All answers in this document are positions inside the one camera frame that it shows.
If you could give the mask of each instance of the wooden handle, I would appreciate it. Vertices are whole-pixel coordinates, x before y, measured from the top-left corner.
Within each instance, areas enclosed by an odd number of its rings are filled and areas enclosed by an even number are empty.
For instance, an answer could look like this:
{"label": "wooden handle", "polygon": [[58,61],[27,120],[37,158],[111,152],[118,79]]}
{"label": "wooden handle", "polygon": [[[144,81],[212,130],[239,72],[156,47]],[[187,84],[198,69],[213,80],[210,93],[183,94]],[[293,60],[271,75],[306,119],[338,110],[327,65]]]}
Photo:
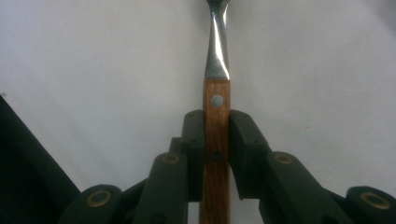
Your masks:
{"label": "wooden handle", "polygon": [[200,204],[200,223],[229,224],[228,126],[230,81],[206,80],[204,90],[206,150],[204,199]]}

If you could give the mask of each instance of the black object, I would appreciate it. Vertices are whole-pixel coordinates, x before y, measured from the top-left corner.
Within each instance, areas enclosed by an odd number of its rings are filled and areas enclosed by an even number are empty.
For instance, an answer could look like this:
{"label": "black object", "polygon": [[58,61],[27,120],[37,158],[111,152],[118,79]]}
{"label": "black object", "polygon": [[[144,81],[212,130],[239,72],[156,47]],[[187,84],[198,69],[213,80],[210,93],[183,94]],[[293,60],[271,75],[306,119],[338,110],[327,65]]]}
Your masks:
{"label": "black object", "polygon": [[[0,223],[184,224],[202,199],[204,113],[185,116],[181,137],[156,158],[148,179],[121,192],[79,193],[3,99],[0,102]],[[231,111],[230,159],[239,197],[259,199],[266,224],[396,223],[396,200],[370,187],[343,198],[323,188],[294,156],[273,152],[253,119]]]}

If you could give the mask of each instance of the brown wooden handle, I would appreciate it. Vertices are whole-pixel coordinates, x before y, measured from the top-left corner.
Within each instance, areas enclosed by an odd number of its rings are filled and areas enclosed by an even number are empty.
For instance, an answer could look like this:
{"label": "brown wooden handle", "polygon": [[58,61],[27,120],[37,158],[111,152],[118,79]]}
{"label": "brown wooden handle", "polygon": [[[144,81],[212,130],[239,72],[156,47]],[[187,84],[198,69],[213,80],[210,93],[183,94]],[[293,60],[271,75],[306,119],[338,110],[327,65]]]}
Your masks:
{"label": "brown wooden handle", "polygon": [[200,223],[229,224],[228,127],[230,81],[206,80],[204,90],[206,150],[204,199],[200,204]]}

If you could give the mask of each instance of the silver metal shaft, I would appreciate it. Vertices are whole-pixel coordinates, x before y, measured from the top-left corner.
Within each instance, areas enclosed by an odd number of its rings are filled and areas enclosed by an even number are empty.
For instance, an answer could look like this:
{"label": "silver metal shaft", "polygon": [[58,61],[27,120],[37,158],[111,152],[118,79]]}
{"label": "silver metal shaft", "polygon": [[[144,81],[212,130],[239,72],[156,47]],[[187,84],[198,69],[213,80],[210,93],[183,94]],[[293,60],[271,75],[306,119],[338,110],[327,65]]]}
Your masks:
{"label": "silver metal shaft", "polygon": [[230,79],[225,37],[226,13],[229,2],[230,0],[207,0],[211,22],[205,79]]}

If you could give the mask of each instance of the white surface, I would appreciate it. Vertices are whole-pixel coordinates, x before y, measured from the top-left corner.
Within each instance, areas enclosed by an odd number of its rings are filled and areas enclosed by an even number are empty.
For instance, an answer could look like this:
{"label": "white surface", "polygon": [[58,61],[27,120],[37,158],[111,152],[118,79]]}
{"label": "white surface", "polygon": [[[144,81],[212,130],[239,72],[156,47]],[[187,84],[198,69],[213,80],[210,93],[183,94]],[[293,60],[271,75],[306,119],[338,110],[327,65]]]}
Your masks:
{"label": "white surface", "polygon": [[[395,12],[386,0],[229,7],[232,108],[341,195],[396,196]],[[208,35],[204,0],[3,0],[0,92],[81,190],[127,189],[201,108]],[[232,223],[260,223],[232,188]]]}

